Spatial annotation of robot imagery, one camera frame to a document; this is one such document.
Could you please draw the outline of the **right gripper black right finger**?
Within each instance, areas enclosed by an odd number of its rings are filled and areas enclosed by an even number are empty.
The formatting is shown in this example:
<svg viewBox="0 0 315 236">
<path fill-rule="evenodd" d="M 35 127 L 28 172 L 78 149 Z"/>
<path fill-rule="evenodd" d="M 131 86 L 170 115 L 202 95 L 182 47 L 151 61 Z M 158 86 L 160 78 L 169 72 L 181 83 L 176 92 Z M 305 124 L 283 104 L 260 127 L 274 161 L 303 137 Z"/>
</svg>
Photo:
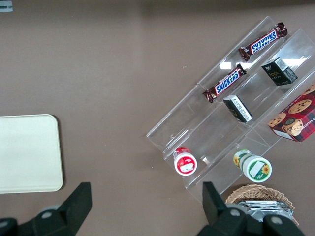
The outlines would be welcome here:
<svg viewBox="0 0 315 236">
<path fill-rule="evenodd" d="M 204 182 L 202 205 L 208 220 L 199 236 L 245 236 L 246 214 L 237 208 L 228 208 L 212 182 Z"/>
</svg>

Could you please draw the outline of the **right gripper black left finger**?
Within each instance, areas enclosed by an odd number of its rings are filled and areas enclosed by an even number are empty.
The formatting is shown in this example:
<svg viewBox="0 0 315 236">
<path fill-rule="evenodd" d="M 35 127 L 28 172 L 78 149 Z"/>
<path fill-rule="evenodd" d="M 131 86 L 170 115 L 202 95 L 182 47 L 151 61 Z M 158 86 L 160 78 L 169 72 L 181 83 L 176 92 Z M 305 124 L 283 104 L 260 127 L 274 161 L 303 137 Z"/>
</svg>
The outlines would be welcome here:
<svg viewBox="0 0 315 236">
<path fill-rule="evenodd" d="M 91 208 L 91 183 L 82 182 L 57 209 L 48 209 L 34 218 L 34 235 L 74 236 Z"/>
</svg>

